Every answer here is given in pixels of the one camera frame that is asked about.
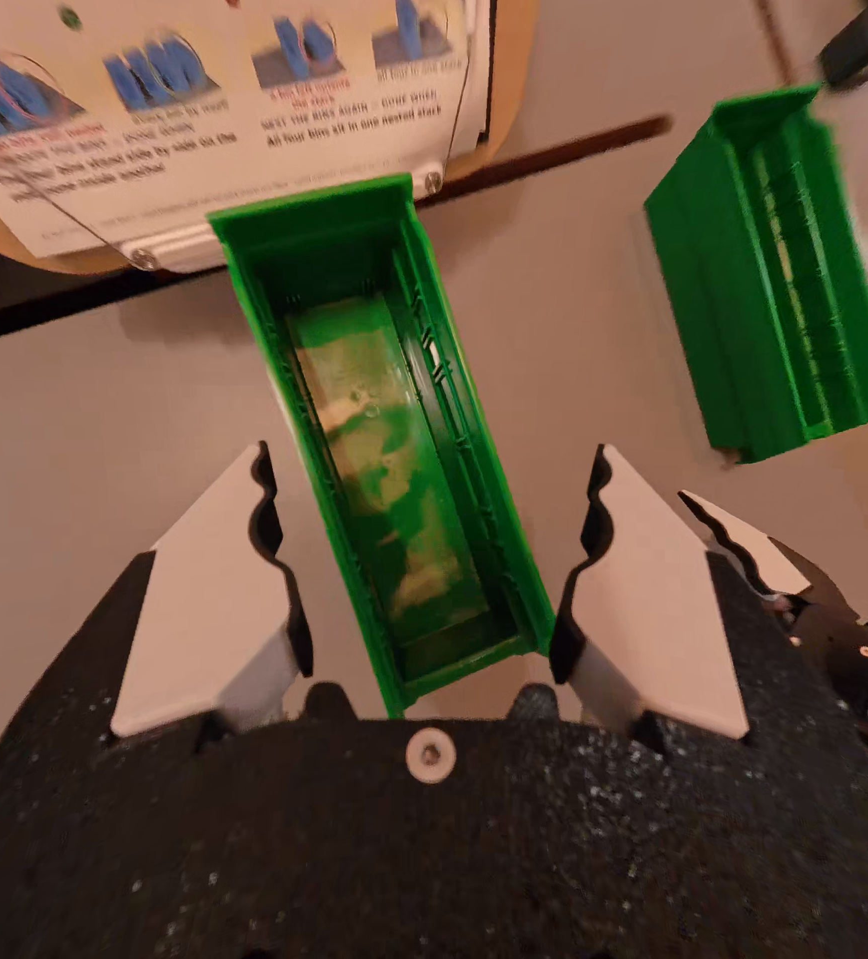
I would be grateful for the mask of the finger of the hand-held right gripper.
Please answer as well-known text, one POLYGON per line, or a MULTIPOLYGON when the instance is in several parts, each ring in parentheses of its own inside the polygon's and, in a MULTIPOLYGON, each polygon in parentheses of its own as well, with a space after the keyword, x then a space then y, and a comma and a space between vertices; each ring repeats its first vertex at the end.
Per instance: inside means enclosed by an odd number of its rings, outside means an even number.
POLYGON ((708 552, 725 558, 759 596, 800 595, 810 580, 763 531, 687 490, 680 500, 706 529, 708 552))
POLYGON ((868 621, 868 484, 795 481, 775 507, 775 541, 814 587, 868 621))

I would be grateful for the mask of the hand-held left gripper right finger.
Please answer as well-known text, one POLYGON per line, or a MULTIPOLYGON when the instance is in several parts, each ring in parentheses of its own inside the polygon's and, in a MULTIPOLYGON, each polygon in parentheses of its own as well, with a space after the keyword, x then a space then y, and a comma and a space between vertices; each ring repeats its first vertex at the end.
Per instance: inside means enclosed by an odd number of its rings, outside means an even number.
POLYGON ((613 733, 655 713, 728 737, 750 723, 701 539, 614 446, 586 491, 584 561, 564 583, 548 659, 613 733))

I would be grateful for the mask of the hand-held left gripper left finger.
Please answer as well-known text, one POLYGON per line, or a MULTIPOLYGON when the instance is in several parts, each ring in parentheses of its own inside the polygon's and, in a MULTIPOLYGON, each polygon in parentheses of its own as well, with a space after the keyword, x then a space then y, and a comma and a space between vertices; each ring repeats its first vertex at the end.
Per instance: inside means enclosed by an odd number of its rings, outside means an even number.
POLYGON ((264 441, 249 445, 154 546, 111 720, 119 738, 216 714, 244 733, 285 719, 313 643, 264 441))

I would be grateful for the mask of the green plastic bin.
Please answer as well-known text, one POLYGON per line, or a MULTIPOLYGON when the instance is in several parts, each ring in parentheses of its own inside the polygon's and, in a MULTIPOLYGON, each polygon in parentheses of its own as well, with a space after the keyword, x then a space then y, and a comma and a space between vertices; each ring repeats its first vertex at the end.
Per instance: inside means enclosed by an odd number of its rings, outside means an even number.
POLYGON ((513 656, 552 603, 407 174, 207 217, 390 718, 513 656))
POLYGON ((709 445, 868 424, 868 272, 818 83, 718 102, 646 199, 709 445))

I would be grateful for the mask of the grey desk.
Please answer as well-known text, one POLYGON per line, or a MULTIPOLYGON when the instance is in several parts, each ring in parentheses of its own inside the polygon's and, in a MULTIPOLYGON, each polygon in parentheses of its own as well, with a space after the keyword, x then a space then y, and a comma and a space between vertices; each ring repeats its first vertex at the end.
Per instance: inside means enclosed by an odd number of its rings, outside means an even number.
MULTIPOLYGON (((868 425, 731 467, 706 441, 642 202, 723 99, 781 78, 755 2, 541 2, 503 158, 668 116, 663 135, 421 211, 554 603, 615 445, 775 538, 795 481, 868 484, 868 425)), ((260 439, 316 678, 383 713, 351 604, 224 272, 0 338, 0 734, 130 560, 260 439)))

